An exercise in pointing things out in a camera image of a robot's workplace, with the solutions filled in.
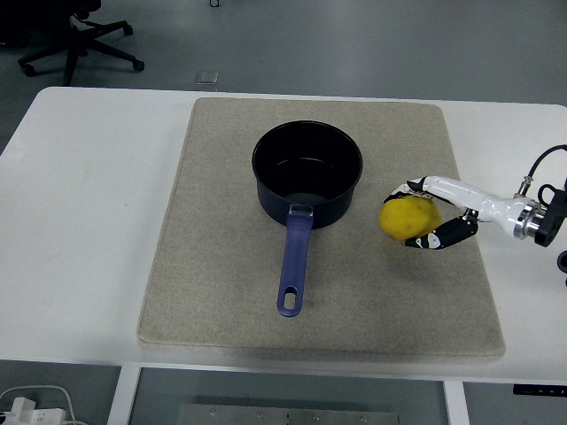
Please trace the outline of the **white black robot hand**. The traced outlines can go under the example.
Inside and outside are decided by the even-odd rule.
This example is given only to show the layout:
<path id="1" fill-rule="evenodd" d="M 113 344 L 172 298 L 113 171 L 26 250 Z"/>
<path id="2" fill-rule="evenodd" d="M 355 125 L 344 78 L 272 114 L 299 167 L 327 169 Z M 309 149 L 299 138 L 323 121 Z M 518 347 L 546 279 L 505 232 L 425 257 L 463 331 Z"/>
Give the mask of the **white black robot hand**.
<path id="1" fill-rule="evenodd" d="M 460 243 L 478 231 L 480 222 L 494 222 L 506 234 L 518 239 L 528 236 L 528 215 L 532 200 L 527 197 L 502 198 L 477 187 L 442 176 L 425 176 L 400 185 L 386 201 L 408 197 L 437 198 L 462 210 L 423 236 L 405 240 L 405 245 L 441 250 Z"/>

